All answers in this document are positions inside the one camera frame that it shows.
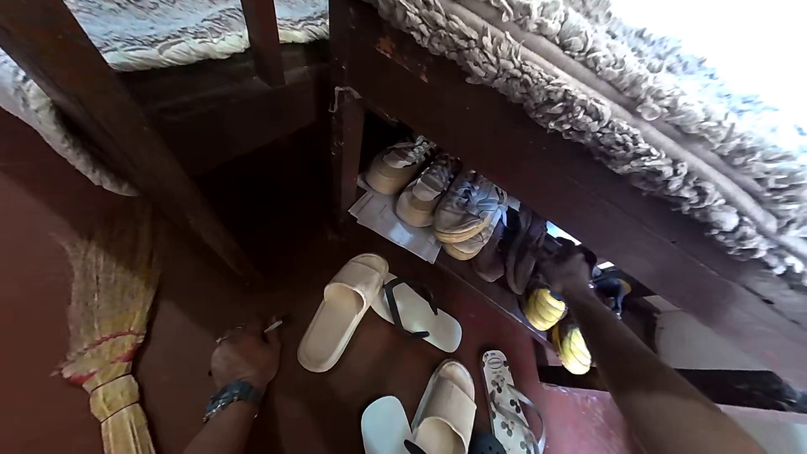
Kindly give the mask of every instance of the paper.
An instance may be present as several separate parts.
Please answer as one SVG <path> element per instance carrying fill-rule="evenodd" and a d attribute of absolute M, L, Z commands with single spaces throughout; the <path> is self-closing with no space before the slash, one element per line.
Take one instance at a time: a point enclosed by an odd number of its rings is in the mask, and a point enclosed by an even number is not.
<path fill-rule="evenodd" d="M 384 195 L 374 191 L 361 176 L 359 187 L 367 190 L 359 200 L 350 207 L 359 225 L 373 230 L 396 245 L 412 252 L 421 259 L 434 263 L 440 252 L 441 243 L 434 236 L 431 227 L 412 227 L 395 215 L 397 195 Z"/>

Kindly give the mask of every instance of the hand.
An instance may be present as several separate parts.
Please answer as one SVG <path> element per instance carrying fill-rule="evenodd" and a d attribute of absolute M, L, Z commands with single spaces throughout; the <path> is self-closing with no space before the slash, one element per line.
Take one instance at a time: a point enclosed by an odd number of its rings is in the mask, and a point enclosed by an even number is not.
<path fill-rule="evenodd" d="M 538 258 L 546 282 L 558 293 L 588 288 L 592 278 L 591 258 L 586 257 L 588 251 L 565 238 L 558 238 L 558 242 L 561 248 L 556 254 Z"/>
<path fill-rule="evenodd" d="M 278 330 L 269 332 L 264 340 L 263 329 L 260 322 L 253 322 L 224 334 L 210 361 L 217 388 L 243 380 L 263 394 L 280 366 Z"/>

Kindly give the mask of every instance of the cigarette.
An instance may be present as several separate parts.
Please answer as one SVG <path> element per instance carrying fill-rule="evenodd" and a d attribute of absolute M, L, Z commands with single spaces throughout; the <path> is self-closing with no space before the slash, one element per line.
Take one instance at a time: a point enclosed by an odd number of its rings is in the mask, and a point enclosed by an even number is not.
<path fill-rule="evenodd" d="M 269 328 L 266 328 L 265 330 L 263 330 L 263 334 L 269 334 L 270 332 L 276 330 L 278 328 L 278 326 L 280 326 L 282 324 L 283 324 L 283 319 L 281 318 L 280 320 L 276 321 L 275 323 L 272 323 L 271 325 L 269 325 Z"/>

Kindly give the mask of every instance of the brown floor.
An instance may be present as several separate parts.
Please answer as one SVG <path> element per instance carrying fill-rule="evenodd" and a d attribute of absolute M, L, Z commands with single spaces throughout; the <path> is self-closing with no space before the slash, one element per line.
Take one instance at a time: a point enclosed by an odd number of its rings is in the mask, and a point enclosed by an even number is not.
<path fill-rule="evenodd" d="M 5 365 L 0 385 L 14 391 L 4 397 L 0 452 L 101 452 L 86 393 L 51 376 L 66 349 L 71 278 L 57 239 L 86 231 L 120 198 L 93 187 L 20 122 L 0 120 L 6 139 L 0 145 L 0 212 L 6 214 L 0 234 L 0 358 Z M 575 420 L 578 407 L 544 407 L 558 396 L 546 394 L 539 383 L 533 340 L 515 322 L 375 233 L 352 225 L 338 236 L 327 228 L 327 193 L 316 183 L 325 179 L 327 148 L 311 137 L 295 143 L 302 146 L 298 153 L 262 150 L 201 182 L 264 272 L 265 283 L 242 288 L 174 238 L 136 365 L 159 453 L 181 452 L 201 428 L 203 408 L 214 391 L 207 370 L 215 339 L 256 313 L 289 313 L 292 322 L 280 332 L 280 372 L 249 452 L 361 452 L 362 410 L 375 398 L 394 394 L 411 418 L 430 374 L 447 357 L 459 359 L 473 374 L 475 426 L 489 430 L 479 362 L 489 348 L 508 356 L 518 387 L 544 408 L 550 435 L 562 429 L 552 427 L 552 413 L 570 411 L 563 421 Z M 431 286 L 440 307 L 462 325 L 455 353 L 409 338 L 371 310 L 331 371 L 315 374 L 297 363 L 297 344 L 323 286 L 347 259 L 366 251 L 385 256 L 396 275 Z M 583 448 L 555 433 L 547 452 Z"/>

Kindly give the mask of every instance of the cloth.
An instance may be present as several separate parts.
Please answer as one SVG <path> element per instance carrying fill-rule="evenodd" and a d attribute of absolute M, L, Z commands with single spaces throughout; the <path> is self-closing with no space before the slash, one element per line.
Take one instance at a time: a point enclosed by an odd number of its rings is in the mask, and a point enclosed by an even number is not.
<path fill-rule="evenodd" d="M 775 273 L 804 281 L 807 168 L 801 151 L 746 128 L 738 103 L 715 103 L 689 90 L 675 77 L 684 69 L 665 70 L 663 61 L 634 54 L 619 36 L 647 37 L 642 55 L 660 54 L 647 50 L 659 41 L 618 22 L 609 2 L 374 4 L 431 53 L 455 60 L 470 74 L 468 82 L 496 88 L 541 126 L 587 145 L 635 186 L 708 223 L 709 234 L 731 254 L 762 259 Z M 691 59 L 672 60 L 685 68 Z"/>
<path fill-rule="evenodd" d="M 65 0 L 76 20 L 118 71 L 189 65 L 249 47 L 239 0 Z M 328 37 L 327 0 L 275 0 L 280 41 Z M 65 128 L 52 100 L 0 50 L 0 107 L 31 125 L 93 183 L 135 195 Z"/>

